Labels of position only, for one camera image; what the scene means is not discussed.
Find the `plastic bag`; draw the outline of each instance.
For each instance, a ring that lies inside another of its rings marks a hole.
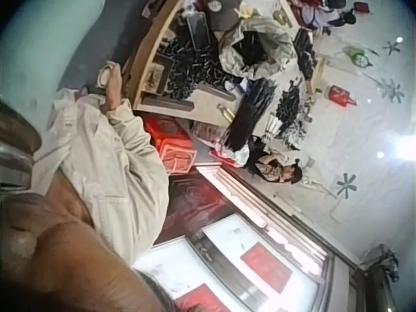
[[[247,66],[234,45],[244,38],[244,32],[255,31],[259,34],[261,45],[268,60]],[[290,60],[296,58],[293,42],[281,25],[272,18],[252,16],[242,19],[226,32],[219,42],[219,58],[222,69],[232,75],[250,80],[269,78],[285,69]]]

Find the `red sign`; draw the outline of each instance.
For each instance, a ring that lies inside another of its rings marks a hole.
[[[280,294],[292,276],[292,270],[285,266],[260,242],[251,247],[240,258],[263,281]]]
[[[206,284],[196,287],[193,291],[184,294],[175,301],[183,309],[201,306],[202,311],[230,312]]]

